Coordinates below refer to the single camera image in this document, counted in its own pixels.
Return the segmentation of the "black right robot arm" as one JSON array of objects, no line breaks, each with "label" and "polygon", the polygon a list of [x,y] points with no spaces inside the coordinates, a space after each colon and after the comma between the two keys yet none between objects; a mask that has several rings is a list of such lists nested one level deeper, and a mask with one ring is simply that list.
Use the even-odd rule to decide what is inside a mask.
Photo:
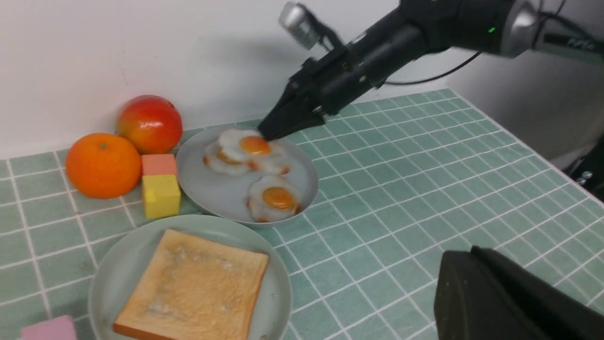
[{"label": "black right robot arm", "polygon": [[[528,0],[402,0],[345,44],[303,4],[288,2],[280,25],[304,61],[259,123],[269,141],[324,125],[411,61],[451,47],[515,58],[526,51],[603,56],[603,43],[572,21]],[[601,340],[603,316],[494,249],[447,250],[440,260],[434,314],[441,340]]]}]

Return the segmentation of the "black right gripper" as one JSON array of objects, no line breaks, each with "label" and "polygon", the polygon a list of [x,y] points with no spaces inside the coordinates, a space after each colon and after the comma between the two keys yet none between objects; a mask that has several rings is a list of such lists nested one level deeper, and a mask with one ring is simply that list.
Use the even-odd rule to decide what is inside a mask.
[{"label": "black right gripper", "polygon": [[326,124],[339,111],[378,85],[378,48],[347,45],[320,59],[309,58],[291,76],[257,130],[274,141]]}]

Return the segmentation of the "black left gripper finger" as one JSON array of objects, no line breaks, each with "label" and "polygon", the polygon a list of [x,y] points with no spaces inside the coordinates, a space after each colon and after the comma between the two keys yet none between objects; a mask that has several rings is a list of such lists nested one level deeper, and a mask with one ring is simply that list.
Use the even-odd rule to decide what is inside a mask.
[{"label": "black left gripper finger", "polygon": [[442,254],[434,316],[440,340],[601,340],[603,316],[494,249]]}]

